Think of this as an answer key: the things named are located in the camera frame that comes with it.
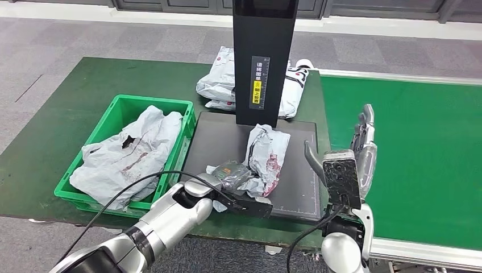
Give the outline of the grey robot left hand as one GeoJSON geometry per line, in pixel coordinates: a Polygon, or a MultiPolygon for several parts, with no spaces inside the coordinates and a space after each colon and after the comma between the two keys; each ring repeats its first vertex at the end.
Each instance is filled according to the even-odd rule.
{"type": "Polygon", "coordinates": [[[222,183],[222,189],[235,193],[238,188],[254,177],[254,173],[242,163],[235,160],[226,161],[215,167],[211,173],[222,183]]]}

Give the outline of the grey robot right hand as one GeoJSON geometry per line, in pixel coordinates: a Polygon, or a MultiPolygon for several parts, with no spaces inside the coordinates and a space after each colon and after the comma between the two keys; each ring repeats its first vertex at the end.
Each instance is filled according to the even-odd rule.
{"type": "Polygon", "coordinates": [[[354,135],[347,150],[331,150],[320,158],[308,141],[304,142],[304,156],[309,166],[322,179],[331,203],[341,204],[343,199],[351,207],[365,200],[376,167],[377,145],[375,138],[375,114],[366,104],[359,114],[354,135]]]}

